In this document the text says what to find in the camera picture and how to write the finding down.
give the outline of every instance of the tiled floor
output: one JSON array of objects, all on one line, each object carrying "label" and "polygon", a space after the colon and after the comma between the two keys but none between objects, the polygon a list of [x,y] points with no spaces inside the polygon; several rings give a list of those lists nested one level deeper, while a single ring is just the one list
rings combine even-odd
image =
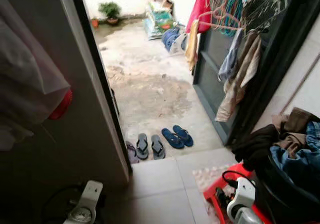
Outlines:
[{"label": "tiled floor", "polygon": [[225,148],[134,164],[124,193],[112,195],[104,211],[110,224],[209,224],[192,171],[235,163]]}]

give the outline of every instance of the gray wall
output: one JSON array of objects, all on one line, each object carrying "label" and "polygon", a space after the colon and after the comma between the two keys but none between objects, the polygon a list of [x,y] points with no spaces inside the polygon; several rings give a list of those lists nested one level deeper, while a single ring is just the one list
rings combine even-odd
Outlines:
[{"label": "gray wall", "polygon": [[0,223],[7,216],[13,223],[38,223],[53,191],[89,179],[112,190],[129,176],[96,69],[84,58],[88,47],[79,47],[61,0],[9,1],[73,91],[63,118],[35,126],[32,138],[0,153]]}]

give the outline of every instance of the blue flip-flop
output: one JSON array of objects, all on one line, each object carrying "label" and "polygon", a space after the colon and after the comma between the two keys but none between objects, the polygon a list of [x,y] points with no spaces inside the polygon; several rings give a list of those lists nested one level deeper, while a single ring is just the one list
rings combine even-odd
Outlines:
[{"label": "blue flip-flop", "polygon": [[178,135],[172,133],[171,131],[169,131],[169,129],[163,128],[161,130],[161,133],[173,148],[181,149],[185,147],[184,143],[181,141]]},{"label": "blue flip-flop", "polygon": [[187,130],[182,129],[179,125],[174,125],[172,129],[178,135],[185,146],[192,147],[194,145],[194,140],[189,135]]}]

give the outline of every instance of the red stool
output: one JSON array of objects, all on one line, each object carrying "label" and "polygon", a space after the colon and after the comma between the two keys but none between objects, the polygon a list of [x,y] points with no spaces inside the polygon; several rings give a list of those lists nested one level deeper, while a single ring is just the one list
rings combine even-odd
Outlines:
[{"label": "red stool", "polygon": [[[251,171],[247,171],[242,163],[239,164],[235,164],[231,167],[228,168],[228,170],[230,171],[236,171],[239,173],[242,173],[243,175],[245,175],[246,177],[251,177],[252,172]],[[237,178],[241,177],[241,175],[236,174],[236,173],[226,173],[225,177],[228,179],[232,179],[232,180],[237,180]],[[219,177],[218,180],[216,180],[204,193],[203,196],[204,198],[208,201],[211,202],[213,204],[213,207],[216,211],[216,214],[220,220],[221,224],[225,224],[225,217],[224,214],[222,212],[222,209],[219,205],[219,202],[216,198],[216,188],[221,188],[223,189],[228,183],[226,183],[224,181],[224,179],[221,177]],[[252,207],[252,210],[254,211],[254,213],[261,219],[262,222],[264,222],[265,224],[272,224],[272,222],[256,207],[256,205],[254,204]]]}]

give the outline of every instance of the door frame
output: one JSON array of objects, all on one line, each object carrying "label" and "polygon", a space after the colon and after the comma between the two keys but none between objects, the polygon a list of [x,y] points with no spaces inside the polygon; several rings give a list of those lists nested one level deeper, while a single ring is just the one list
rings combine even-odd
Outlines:
[{"label": "door frame", "polygon": [[82,26],[85,39],[86,39],[87,44],[89,46],[89,50],[90,50],[91,56],[93,58],[94,65],[95,65],[99,80],[101,82],[104,96],[106,98],[107,104],[108,104],[110,112],[111,112],[112,121],[115,126],[116,134],[117,134],[119,141],[120,141],[121,150],[123,152],[128,171],[129,171],[129,173],[132,173],[133,170],[132,170],[131,163],[129,160],[124,136],[123,136],[121,126],[119,123],[116,105],[114,102],[114,98],[112,95],[112,91],[111,91],[107,76],[105,74],[102,57],[100,55],[100,51],[98,50],[98,45],[95,40],[93,28],[91,26],[91,21],[89,18],[89,12],[87,11],[87,7],[84,3],[84,0],[73,0],[73,3],[75,6],[75,9],[76,9],[78,18],[80,20],[80,24]]},{"label": "door frame", "polygon": [[[73,2],[111,111],[122,152],[129,171],[132,172],[117,110],[95,41],[88,11],[83,0],[73,0]],[[256,75],[246,90],[246,96],[239,105],[238,115],[226,137],[225,146],[231,146],[236,140],[241,140],[251,133],[304,43],[319,15],[319,11],[320,0],[292,0],[292,4],[289,5],[283,15],[278,31],[271,38],[271,41],[275,39],[281,41],[277,41],[266,49],[266,52],[273,54],[267,55],[267,59],[262,59],[261,61],[269,63],[269,66],[264,65],[265,67]],[[204,42],[200,38],[199,46],[201,47],[203,44]]]}]

